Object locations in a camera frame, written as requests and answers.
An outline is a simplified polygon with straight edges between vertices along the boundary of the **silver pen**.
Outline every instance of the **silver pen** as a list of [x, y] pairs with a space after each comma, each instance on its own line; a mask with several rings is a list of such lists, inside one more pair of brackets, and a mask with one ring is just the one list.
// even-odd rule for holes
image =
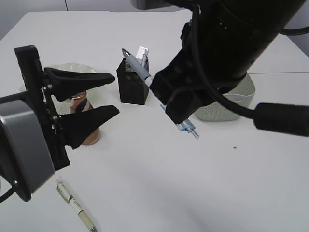
[[145, 49], [145, 50], [144, 50], [144, 54], [143, 54], [143, 60], [141, 61], [141, 65], [142, 65], [144, 68], [146, 68], [146, 67], [145, 67], [145, 64], [146, 64], [147, 56], [148, 56], [148, 50]]
[[88, 230], [90, 232], [98, 232], [93, 221], [90, 219], [87, 213], [82, 209], [82, 207], [78, 204], [76, 199], [68, 191], [68, 189], [62, 183], [62, 181], [57, 179], [56, 182], [57, 182], [57, 191], [62, 196], [62, 198], [65, 200], [65, 202], [70, 204], [70, 206], [72, 206], [72, 208], [78, 214], [79, 218], [82, 220], [84, 225], [88, 228]]
[[[154, 78], [149, 74], [149, 72], [139, 63], [139, 61], [131, 53], [129, 53], [125, 49], [122, 49], [122, 53], [124, 54], [127, 62], [130, 64], [131, 68], [145, 82], [145, 84], [148, 87], [150, 87]], [[166, 106], [161, 105], [161, 107], [164, 109], [164, 111], [166, 110]], [[195, 130], [196, 127], [189, 119], [186, 119], [184, 122], [176, 126], [179, 130], [191, 133], [196, 139], [199, 139], [199, 134]]]

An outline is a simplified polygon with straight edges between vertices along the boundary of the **table surface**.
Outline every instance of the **table surface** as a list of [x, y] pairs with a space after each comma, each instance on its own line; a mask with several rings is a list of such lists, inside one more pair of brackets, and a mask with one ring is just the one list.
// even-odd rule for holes
[[[27, 14], [0, 42], [0, 96], [22, 84], [14, 47], [36, 45], [43, 65], [77, 62], [115, 74], [120, 49], [134, 52], [143, 45], [151, 50], [155, 73], [180, 49], [179, 34], [189, 18], [187, 11]], [[251, 107], [266, 101], [308, 104], [309, 74], [283, 73], [307, 72], [308, 58], [286, 37], [279, 36], [255, 68], [253, 73], [270, 73], [251, 75], [257, 89]], [[121, 113], [100, 128], [96, 144], [67, 148], [71, 166], [57, 174], [99, 231], [309, 230], [307, 138], [259, 131], [244, 118], [203, 122], [192, 116], [201, 135], [196, 141], [178, 131], [152, 93], [138, 106], [120, 103], [117, 82], [95, 92], [94, 106], [114, 104]], [[8, 187], [3, 183], [1, 192]], [[3, 231], [86, 231], [57, 193], [54, 178], [28, 203], [15, 194], [1, 204], [0, 215]]]

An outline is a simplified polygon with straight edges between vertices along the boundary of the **bottle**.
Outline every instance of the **bottle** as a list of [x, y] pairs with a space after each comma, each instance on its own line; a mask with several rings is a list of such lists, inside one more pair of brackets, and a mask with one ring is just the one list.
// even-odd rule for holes
[[[93, 106], [91, 105], [90, 101], [87, 98], [87, 92], [82, 92], [76, 94], [71, 99], [70, 104], [70, 114], [84, 112], [87, 110], [92, 110]], [[85, 139], [83, 142], [84, 145], [92, 145], [97, 142], [101, 137], [101, 133], [99, 128], [97, 128], [94, 132], [89, 135], [88, 138]]]

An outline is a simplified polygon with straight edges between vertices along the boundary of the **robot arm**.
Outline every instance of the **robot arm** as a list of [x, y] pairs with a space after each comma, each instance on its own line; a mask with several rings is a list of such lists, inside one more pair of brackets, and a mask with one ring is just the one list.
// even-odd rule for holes
[[[143, 9], [164, 6], [137, 1]], [[290, 21], [305, 0], [166, 0], [193, 11], [182, 31], [182, 49], [150, 86], [179, 124], [214, 101], [251, 118], [258, 129], [309, 136], [309, 107], [262, 103], [243, 108], [222, 94], [235, 88], [247, 70]]]

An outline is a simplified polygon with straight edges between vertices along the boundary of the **pen holder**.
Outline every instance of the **pen holder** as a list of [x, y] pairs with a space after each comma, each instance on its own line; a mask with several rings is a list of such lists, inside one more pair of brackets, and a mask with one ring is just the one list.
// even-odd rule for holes
[[[149, 70], [149, 60], [147, 58], [145, 68]], [[130, 64], [124, 58], [117, 69], [120, 101], [137, 105], [145, 105], [149, 88], [140, 79]]]

